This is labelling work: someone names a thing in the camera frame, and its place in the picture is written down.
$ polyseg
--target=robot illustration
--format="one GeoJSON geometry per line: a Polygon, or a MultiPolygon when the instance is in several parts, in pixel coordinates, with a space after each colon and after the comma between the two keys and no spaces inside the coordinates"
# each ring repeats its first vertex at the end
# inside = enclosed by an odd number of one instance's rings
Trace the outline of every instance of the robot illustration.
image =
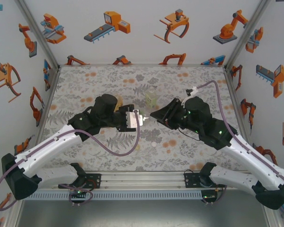
{"type": "Polygon", "coordinates": [[[41,22],[44,27],[42,32],[44,37],[49,43],[58,44],[62,40],[66,39],[64,35],[64,27],[59,25],[58,20],[50,14],[44,14],[44,20],[41,22]]]}

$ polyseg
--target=white wall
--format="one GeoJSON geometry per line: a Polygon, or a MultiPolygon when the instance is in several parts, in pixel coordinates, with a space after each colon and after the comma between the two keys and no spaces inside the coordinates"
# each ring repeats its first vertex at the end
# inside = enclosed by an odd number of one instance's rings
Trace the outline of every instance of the white wall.
{"type": "MultiPolygon", "coordinates": [[[[24,44],[24,36],[19,32],[18,24],[26,26],[20,11],[14,1],[0,0],[3,11],[0,11],[0,62],[9,63],[18,71],[21,82],[14,86],[17,92],[21,92],[15,100],[8,103],[14,96],[7,86],[0,88],[0,176],[2,175],[1,158],[7,153],[14,154],[14,146],[21,144],[32,134],[37,135],[39,128],[33,118],[29,100],[33,86],[37,88],[45,105],[49,92],[44,89],[43,65],[45,54],[37,44],[37,56],[29,58],[28,49],[24,44]]],[[[32,32],[28,32],[32,41],[36,38],[32,32]]],[[[16,76],[12,73],[13,82],[16,76]]],[[[35,107],[41,108],[40,102],[35,98],[35,107]]],[[[35,144],[36,137],[30,141],[30,146],[35,144]]],[[[0,202],[10,192],[4,182],[0,187],[0,202]]]]}
{"type": "Polygon", "coordinates": [[[284,122],[284,82],[283,93],[273,97],[273,87],[269,82],[256,75],[256,65],[261,65],[272,72],[284,65],[284,2],[275,2],[268,6],[256,29],[264,28],[259,47],[254,53],[242,50],[235,66],[243,66],[242,86],[237,91],[238,99],[246,98],[257,108],[254,114],[252,142],[265,149],[271,149],[279,166],[284,168],[284,146],[282,145],[282,122],[284,122]]]}
{"type": "MultiPolygon", "coordinates": [[[[78,0],[76,2],[26,0],[26,2],[38,23],[44,19],[45,13],[49,13],[64,26],[67,38],[59,44],[49,43],[60,64],[65,64],[67,56],[71,54],[92,64],[112,64],[121,55],[125,55],[132,63],[158,64],[166,55],[185,52],[187,53],[185,64],[200,64],[211,57],[223,54],[226,55],[227,61],[244,30],[243,25],[238,23],[234,31],[238,39],[227,44],[218,43],[213,40],[213,36],[219,34],[221,28],[232,21],[232,14],[239,9],[242,10],[244,17],[250,19],[259,0],[78,0]],[[189,17],[190,27],[187,34],[182,39],[170,34],[170,44],[154,37],[154,34],[164,37],[166,25],[159,20],[177,9],[182,9],[189,17]],[[105,23],[103,16],[105,11],[121,14],[122,19],[131,24],[131,33],[117,31],[105,35],[94,44],[84,40],[84,36],[105,23]]],[[[177,59],[170,60],[171,63],[177,61],[177,59]]]]}

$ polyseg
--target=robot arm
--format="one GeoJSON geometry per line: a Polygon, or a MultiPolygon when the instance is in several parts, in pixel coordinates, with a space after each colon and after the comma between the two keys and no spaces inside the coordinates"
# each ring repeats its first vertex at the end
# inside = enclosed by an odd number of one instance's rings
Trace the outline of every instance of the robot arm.
{"type": "Polygon", "coordinates": [[[93,136],[98,134],[101,128],[113,127],[119,131],[135,131],[138,127],[137,122],[139,125],[143,124],[138,111],[136,119],[133,105],[121,106],[114,112],[116,104],[117,99],[112,95],[104,94],[97,97],[94,106],[74,115],[50,138],[15,157],[11,154],[5,155],[1,160],[3,173],[18,164],[6,176],[16,200],[30,196],[37,189],[60,183],[81,187],[86,181],[86,174],[78,163],[53,169],[42,167],[66,148],[81,144],[89,138],[88,135],[76,130],[93,136]]]}
{"type": "MultiPolygon", "coordinates": [[[[186,92],[192,94],[195,89],[186,92]]],[[[182,102],[174,98],[167,106],[151,113],[151,116],[170,129],[189,129],[197,133],[206,145],[227,153],[252,173],[242,174],[207,163],[200,172],[202,185],[210,186],[215,183],[238,188],[255,195],[260,203],[271,209],[278,209],[284,204],[284,179],[281,177],[284,177],[284,169],[259,154],[229,125],[236,134],[236,138],[232,137],[224,121],[213,118],[209,105],[199,97],[190,96],[182,102]],[[249,151],[236,139],[248,147],[249,151]]]]}

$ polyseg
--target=leaf pattern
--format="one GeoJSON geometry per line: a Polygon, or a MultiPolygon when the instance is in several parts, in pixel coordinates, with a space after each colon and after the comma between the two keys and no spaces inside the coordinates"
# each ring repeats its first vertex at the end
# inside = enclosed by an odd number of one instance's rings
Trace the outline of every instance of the leaf pattern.
{"type": "MultiPolygon", "coordinates": [[[[123,104],[134,104],[141,113],[145,109],[145,92],[151,86],[158,95],[157,108],[169,104],[173,98],[186,97],[185,89],[209,80],[219,82],[223,106],[230,107],[231,98],[222,68],[215,67],[162,67],[162,66],[82,66],[62,67],[53,96],[52,107],[42,134],[42,140],[55,134],[76,113],[93,106],[96,97],[104,93],[119,95],[123,104]]],[[[221,119],[215,87],[202,88],[197,94],[209,104],[213,117],[221,119]]],[[[224,110],[230,125],[238,129],[235,113],[224,110]]],[[[197,138],[190,131],[185,134],[197,138]]],[[[95,137],[117,153],[125,153],[134,145],[137,132],[118,132],[114,128],[101,129],[95,137]]],[[[245,170],[226,154],[192,140],[176,130],[170,130],[150,118],[141,127],[141,137],[135,151],[126,157],[115,157],[95,141],[66,149],[46,164],[46,167],[64,166],[78,162],[86,171],[183,171],[191,165],[214,162],[232,170],[245,170]]]]}

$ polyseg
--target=floral tablecloth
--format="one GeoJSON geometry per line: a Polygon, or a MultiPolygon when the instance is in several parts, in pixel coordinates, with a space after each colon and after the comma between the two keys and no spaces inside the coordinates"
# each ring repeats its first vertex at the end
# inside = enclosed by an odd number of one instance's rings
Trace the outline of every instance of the floral tablecloth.
{"type": "MultiPolygon", "coordinates": [[[[156,109],[173,98],[185,98],[185,89],[216,80],[224,112],[229,124],[238,130],[222,68],[166,67],[166,66],[84,66],[62,67],[42,140],[57,132],[67,121],[94,104],[104,93],[121,96],[123,104],[134,104],[145,109],[145,91],[156,88],[156,109]]],[[[213,85],[201,89],[198,96],[210,106],[213,117],[221,119],[213,85]]],[[[197,138],[196,134],[184,131],[197,138]]],[[[114,152],[125,153],[135,143],[136,132],[102,129],[96,137],[114,152]]],[[[206,162],[215,162],[232,170],[244,170],[235,160],[201,141],[195,141],[172,131],[150,119],[141,127],[141,138],[136,150],[126,157],[116,157],[103,150],[92,139],[65,150],[46,167],[58,167],[78,162],[86,171],[183,171],[199,170],[206,162]]]]}

